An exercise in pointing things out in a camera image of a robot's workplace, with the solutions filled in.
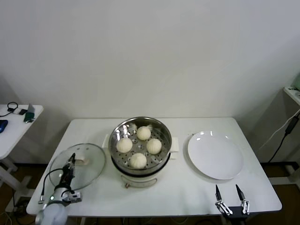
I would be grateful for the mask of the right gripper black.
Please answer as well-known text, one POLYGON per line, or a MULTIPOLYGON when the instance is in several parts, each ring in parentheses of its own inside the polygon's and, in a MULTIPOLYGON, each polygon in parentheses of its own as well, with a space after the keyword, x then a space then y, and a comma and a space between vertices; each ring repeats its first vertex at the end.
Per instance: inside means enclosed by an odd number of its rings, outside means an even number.
POLYGON ((236 184, 237 193, 241 201, 241 206, 228 207, 222 200, 221 193, 217 185, 216 187, 216 200, 215 203, 217 209, 221 212, 222 216, 229 222, 231 225, 246 225, 246 219, 250 214, 250 203, 245 198, 244 193, 236 184))

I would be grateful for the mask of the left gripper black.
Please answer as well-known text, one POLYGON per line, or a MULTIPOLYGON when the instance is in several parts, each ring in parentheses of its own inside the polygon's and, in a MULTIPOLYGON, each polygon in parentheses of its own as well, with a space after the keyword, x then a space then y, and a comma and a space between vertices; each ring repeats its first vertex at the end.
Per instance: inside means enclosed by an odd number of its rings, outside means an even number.
POLYGON ((74 178, 74 166, 75 166, 75 153, 71 155, 67 163, 63 166, 63 174, 60 182, 57 185, 58 188, 69 188, 71 187, 72 179, 74 178))

